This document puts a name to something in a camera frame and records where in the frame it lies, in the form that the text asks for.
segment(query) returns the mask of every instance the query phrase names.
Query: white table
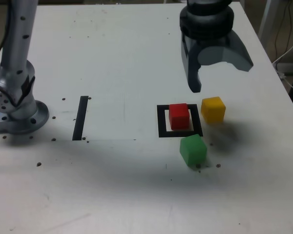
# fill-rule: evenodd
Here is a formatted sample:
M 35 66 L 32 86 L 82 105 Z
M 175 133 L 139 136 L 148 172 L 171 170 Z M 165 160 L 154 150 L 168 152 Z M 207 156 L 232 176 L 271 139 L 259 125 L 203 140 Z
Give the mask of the white table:
M 293 234 L 293 104 L 240 3 L 233 29 L 254 67 L 202 67 L 192 93 L 183 7 L 38 7 L 28 59 L 50 119 L 0 135 L 0 234 Z M 80 96 L 92 97 L 86 140 L 72 141 Z M 158 138 L 156 105 L 214 96 L 225 123 L 201 118 L 210 167 L 199 173 L 180 138 Z

